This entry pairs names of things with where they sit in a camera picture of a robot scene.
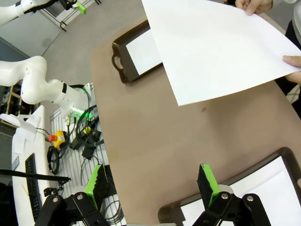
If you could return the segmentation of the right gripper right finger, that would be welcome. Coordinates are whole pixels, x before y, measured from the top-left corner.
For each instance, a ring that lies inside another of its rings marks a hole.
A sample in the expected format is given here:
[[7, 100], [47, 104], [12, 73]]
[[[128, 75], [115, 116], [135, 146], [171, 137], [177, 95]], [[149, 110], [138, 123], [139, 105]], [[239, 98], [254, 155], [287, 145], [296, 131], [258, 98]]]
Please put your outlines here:
[[265, 208], [256, 194], [237, 197], [222, 190], [210, 165], [200, 163], [197, 184], [205, 210], [197, 218], [195, 226], [219, 226], [231, 222], [235, 226], [270, 226]]

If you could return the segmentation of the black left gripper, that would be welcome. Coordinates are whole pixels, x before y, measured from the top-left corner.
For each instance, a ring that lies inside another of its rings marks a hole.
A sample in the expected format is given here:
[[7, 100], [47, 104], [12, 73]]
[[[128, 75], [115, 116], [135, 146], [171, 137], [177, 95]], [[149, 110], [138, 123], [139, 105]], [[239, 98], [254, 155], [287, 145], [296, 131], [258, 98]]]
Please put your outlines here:
[[72, 8], [74, 4], [76, 4], [76, 8], [81, 14], [86, 14], [86, 8], [77, 0], [59, 0], [59, 3], [65, 10], [69, 10]]

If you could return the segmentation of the person's left hand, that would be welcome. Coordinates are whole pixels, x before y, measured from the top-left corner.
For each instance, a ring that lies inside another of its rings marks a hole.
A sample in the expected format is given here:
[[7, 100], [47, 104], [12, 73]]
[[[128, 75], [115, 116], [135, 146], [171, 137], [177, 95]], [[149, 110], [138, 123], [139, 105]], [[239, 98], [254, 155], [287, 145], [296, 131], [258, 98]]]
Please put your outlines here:
[[[300, 56], [283, 56], [283, 61], [291, 66], [301, 68], [301, 57]], [[301, 84], [301, 72], [293, 72], [285, 76], [291, 82]]]

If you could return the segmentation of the person's right hand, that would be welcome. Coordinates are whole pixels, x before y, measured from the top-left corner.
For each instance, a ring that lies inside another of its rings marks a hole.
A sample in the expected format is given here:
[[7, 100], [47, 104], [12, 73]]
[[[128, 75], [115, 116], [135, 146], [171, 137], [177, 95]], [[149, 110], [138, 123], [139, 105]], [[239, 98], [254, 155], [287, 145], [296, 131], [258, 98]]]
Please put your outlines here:
[[235, 5], [244, 10], [248, 16], [259, 15], [272, 9], [273, 0], [236, 0]]

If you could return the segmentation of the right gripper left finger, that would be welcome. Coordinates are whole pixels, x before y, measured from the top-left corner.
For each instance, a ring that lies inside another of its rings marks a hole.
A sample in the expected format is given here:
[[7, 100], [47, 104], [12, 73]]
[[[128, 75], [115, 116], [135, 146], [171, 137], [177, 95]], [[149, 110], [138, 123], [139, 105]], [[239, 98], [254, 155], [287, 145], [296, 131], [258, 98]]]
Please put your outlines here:
[[108, 189], [104, 165], [97, 165], [88, 181], [85, 191], [63, 198], [53, 194], [45, 200], [36, 226], [72, 226], [83, 222], [86, 226], [108, 226], [100, 212]]

